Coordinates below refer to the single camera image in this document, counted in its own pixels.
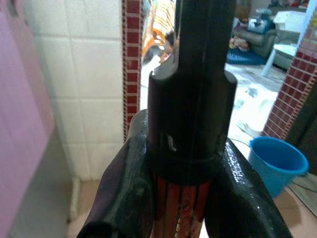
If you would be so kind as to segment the blue floor mat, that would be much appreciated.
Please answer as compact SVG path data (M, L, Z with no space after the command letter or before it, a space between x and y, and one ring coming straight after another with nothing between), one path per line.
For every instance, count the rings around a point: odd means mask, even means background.
M256 54L254 51L241 51L239 49L229 49L226 63L238 65L263 65L267 58Z

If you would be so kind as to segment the large pink paper sheet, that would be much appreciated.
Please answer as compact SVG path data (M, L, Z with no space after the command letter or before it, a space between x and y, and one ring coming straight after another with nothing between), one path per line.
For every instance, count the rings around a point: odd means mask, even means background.
M54 129L22 0L0 0L0 238L6 238Z

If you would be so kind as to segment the blue plastic bucket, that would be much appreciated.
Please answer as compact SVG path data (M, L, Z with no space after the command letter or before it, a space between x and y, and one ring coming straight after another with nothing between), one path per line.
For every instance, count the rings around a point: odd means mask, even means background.
M271 197L277 197L296 177L305 174L309 162L293 145L274 137L250 141L248 161L260 175Z

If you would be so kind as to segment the green dustpan with red handle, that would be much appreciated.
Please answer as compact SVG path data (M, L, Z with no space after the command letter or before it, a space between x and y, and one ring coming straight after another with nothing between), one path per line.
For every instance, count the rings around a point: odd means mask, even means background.
M238 0L177 0L173 53L149 76L151 238L199 238L237 80L225 71Z

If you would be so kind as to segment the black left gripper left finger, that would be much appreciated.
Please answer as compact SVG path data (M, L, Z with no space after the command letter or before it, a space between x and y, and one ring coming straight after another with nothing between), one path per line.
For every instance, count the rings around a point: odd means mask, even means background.
M77 238L150 238L153 178L146 161L147 110L131 120L128 136L104 171L90 213Z

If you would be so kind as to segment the seated small child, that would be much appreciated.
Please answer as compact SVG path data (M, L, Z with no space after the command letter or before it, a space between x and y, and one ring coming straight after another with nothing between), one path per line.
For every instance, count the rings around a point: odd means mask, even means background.
M167 61L174 51L174 32L171 31L165 35L164 39L158 39L159 35L155 38L150 46L146 49L143 56L143 64L148 64L152 61L158 65Z

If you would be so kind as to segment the grey sofa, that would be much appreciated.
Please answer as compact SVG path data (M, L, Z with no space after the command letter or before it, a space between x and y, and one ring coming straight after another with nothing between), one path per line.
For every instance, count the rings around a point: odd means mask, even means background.
M237 36L248 42L250 50L264 58L269 57L276 35L275 29L270 29L264 34L250 32L243 28L236 28L233 30L233 36Z

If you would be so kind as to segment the orange striped cloth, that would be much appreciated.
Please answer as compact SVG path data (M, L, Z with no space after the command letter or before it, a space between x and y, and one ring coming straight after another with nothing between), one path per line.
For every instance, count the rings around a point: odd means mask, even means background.
M150 0L150 8L146 14L142 33L142 56L152 46L164 46L167 36L174 31L174 0Z

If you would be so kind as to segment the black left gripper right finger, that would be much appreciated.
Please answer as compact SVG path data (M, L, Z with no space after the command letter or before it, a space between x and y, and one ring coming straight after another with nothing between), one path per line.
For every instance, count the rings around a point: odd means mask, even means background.
M228 139L205 209L209 238L293 238L259 174Z

